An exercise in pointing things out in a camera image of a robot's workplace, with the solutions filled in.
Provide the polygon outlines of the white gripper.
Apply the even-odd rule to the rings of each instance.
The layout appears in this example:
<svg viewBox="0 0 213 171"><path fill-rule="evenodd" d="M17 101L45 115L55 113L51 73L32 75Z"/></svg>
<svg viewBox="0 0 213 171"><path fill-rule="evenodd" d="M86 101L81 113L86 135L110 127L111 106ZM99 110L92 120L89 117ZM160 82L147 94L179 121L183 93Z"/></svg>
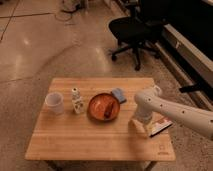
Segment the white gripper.
<svg viewBox="0 0 213 171"><path fill-rule="evenodd" d="M134 113L135 119L131 119L128 122L129 131L134 134L139 134L142 137L147 137L147 133L145 129L143 128L143 124L149 124L152 120L152 117L153 117L153 112L151 109L137 106Z"/></svg>

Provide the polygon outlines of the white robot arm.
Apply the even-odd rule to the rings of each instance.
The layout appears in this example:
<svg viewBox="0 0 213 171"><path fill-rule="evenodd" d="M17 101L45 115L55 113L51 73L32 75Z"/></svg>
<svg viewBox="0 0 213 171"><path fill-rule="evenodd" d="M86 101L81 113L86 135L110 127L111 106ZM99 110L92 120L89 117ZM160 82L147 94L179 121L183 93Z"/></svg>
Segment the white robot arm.
<svg viewBox="0 0 213 171"><path fill-rule="evenodd" d="M157 112L213 141L213 111L165 100L161 95L162 90L157 85L138 91L134 95L134 115L143 124L149 137L154 135L151 121L153 113Z"/></svg>

